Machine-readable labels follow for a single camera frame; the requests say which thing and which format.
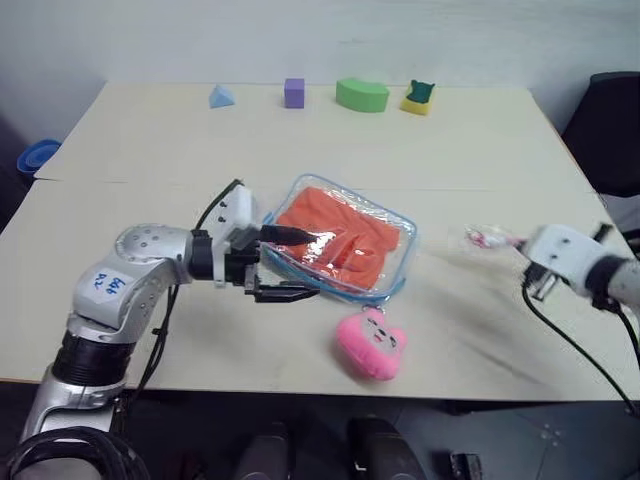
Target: blue bowl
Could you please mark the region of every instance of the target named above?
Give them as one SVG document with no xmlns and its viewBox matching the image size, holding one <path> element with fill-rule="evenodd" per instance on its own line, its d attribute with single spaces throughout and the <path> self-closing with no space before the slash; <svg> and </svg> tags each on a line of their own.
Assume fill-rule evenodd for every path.
<svg viewBox="0 0 640 480">
<path fill-rule="evenodd" d="M 18 170 L 33 175 L 58 151 L 60 145 L 60 142 L 50 138 L 34 143 L 18 157 Z"/>
</svg>

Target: handwritten label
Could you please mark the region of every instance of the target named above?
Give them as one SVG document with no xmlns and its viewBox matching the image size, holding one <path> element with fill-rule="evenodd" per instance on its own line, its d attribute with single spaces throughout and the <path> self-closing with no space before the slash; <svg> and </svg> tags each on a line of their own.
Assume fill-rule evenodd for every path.
<svg viewBox="0 0 640 480">
<path fill-rule="evenodd" d="M 85 295 L 95 303 L 105 303 L 120 297 L 133 278 L 111 268 L 96 272 L 91 284 L 85 288 Z"/>
</svg>

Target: yellow block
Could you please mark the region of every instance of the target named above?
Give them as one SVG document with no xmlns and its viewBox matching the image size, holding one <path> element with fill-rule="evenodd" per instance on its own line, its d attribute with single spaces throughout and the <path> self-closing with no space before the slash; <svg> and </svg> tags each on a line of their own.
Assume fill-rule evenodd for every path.
<svg viewBox="0 0 640 480">
<path fill-rule="evenodd" d="M 400 110 L 405 112 L 415 113 L 416 115 L 426 115 L 429 113 L 429 107 L 431 106 L 431 99 L 427 103 L 412 102 L 408 98 L 403 98 L 400 104 Z"/>
</svg>

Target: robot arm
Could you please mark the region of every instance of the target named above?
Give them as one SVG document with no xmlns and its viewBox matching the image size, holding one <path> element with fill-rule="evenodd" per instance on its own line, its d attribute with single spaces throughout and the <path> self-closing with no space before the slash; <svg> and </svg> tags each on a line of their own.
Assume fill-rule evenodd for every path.
<svg viewBox="0 0 640 480">
<path fill-rule="evenodd" d="M 109 429 L 113 400 L 125 387 L 129 359 L 170 286 L 213 280 L 224 287 L 228 282 L 245 286 L 245 293 L 260 302 L 291 302 L 317 293 L 291 282 L 260 284 L 260 240 L 291 245 L 315 237 L 297 229 L 258 225 L 251 192 L 243 185 L 232 184 L 208 218 L 209 231 L 155 224 L 131 227 L 104 260 L 81 276 L 62 347 L 46 369 L 23 441 L 78 423 Z M 81 418 L 82 410 L 91 415 Z"/>
<path fill-rule="evenodd" d="M 609 310 L 615 302 L 628 306 L 640 318 L 640 262 L 613 254 L 599 243 L 604 230 L 590 238 L 565 225 L 545 225 L 520 247 L 532 262 L 531 283 L 543 300 L 556 278 L 594 306 Z"/>
</svg>

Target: keychain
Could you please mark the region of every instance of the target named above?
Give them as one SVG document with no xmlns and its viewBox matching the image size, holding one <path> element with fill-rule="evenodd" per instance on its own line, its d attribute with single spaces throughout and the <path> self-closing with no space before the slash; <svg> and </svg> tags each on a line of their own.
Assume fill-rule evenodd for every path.
<svg viewBox="0 0 640 480">
<path fill-rule="evenodd" d="M 338 344 L 356 366 L 377 380 L 391 380 L 400 368 L 407 337 L 399 328 L 386 328 L 379 307 L 344 318 L 336 329 Z"/>
</svg>

